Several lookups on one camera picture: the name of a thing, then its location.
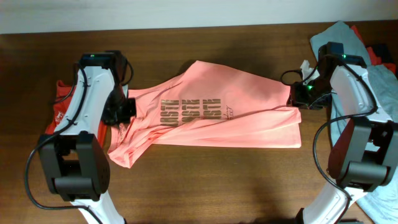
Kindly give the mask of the folded red printed t-shirt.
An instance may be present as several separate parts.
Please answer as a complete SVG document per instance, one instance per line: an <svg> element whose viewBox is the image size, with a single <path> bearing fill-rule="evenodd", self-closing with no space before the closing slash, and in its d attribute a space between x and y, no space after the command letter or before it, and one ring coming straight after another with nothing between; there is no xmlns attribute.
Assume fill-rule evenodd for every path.
<svg viewBox="0 0 398 224"><path fill-rule="evenodd" d="M57 87L56 88L57 98L62 98L66 96L72 89L70 85L64 84L64 82L62 82L61 80L58 80L56 82L56 87ZM72 98L69 97L65 101L53 105L53 119L52 122L47 126L45 134L53 134L55 128L60 124L61 120L65 116L65 113L67 112L71 99ZM107 126L102 121L100 121L98 126L98 136L97 136L100 146L104 145L104 140L106 139L106 130Z"/></svg>

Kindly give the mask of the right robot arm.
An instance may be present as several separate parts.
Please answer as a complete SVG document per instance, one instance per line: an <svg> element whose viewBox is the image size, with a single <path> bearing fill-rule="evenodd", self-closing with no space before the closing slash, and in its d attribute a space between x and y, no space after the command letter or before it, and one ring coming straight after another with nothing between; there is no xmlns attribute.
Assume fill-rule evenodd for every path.
<svg viewBox="0 0 398 224"><path fill-rule="evenodd" d="M343 44L328 42L318 50L316 67L302 64L298 71L302 81L290 86L289 103L298 108L320 110L335 96L341 102L342 116L321 125L315 139L331 124L346 122L327 169L316 165L326 184L310 205L298 211L296 223L342 223L353 203L393 179L397 123L382 108L366 68L362 57L344 53Z"/></svg>

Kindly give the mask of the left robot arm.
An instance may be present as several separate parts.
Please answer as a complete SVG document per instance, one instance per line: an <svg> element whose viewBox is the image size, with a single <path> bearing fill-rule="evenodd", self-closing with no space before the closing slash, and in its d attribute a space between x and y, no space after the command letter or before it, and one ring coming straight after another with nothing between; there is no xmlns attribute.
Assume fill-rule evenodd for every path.
<svg viewBox="0 0 398 224"><path fill-rule="evenodd" d="M136 115L126 79L132 67L118 50L83 54L76 66L68 109L35 151L50 192L70 202L70 209L78 209L88 223L125 223L108 192L110 167L98 130L100 123L130 123Z"/></svg>

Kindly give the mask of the red garment in pile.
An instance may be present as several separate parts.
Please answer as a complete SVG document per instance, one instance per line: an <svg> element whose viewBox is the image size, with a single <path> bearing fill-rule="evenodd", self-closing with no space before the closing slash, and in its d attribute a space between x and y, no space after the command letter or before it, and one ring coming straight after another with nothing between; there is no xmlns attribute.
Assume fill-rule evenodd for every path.
<svg viewBox="0 0 398 224"><path fill-rule="evenodd" d="M372 54L373 54L373 50L372 50L371 46L372 46L372 45L367 45L367 46L366 46L366 50L367 50L367 52L368 52L370 61L371 61L371 57L372 57ZM382 63L382 64L378 64L378 65L383 65L383 66L385 66L385 67L386 67L388 70L390 70L394 75L397 75L397 65L396 65L395 61L394 61L394 63Z"/></svg>

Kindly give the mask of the salmon pink printed t-shirt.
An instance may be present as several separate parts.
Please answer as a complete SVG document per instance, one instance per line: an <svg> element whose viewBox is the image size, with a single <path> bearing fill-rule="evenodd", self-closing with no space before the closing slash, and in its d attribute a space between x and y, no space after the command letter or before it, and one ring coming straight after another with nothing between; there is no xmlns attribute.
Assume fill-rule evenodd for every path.
<svg viewBox="0 0 398 224"><path fill-rule="evenodd" d="M109 158L130 168L153 144L299 148L300 111L281 82L197 61L160 85L129 90L137 114L111 130Z"/></svg>

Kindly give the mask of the grey t-shirt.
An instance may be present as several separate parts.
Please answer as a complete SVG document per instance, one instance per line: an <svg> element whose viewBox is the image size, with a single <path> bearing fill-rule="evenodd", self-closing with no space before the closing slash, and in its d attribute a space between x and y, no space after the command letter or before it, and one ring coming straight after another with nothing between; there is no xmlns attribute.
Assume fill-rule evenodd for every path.
<svg viewBox="0 0 398 224"><path fill-rule="evenodd" d="M317 57L316 84L331 92L333 147L326 185L304 219L336 223L357 203L376 223L397 222L397 79L373 65L359 37L337 22L310 40Z"/></svg>

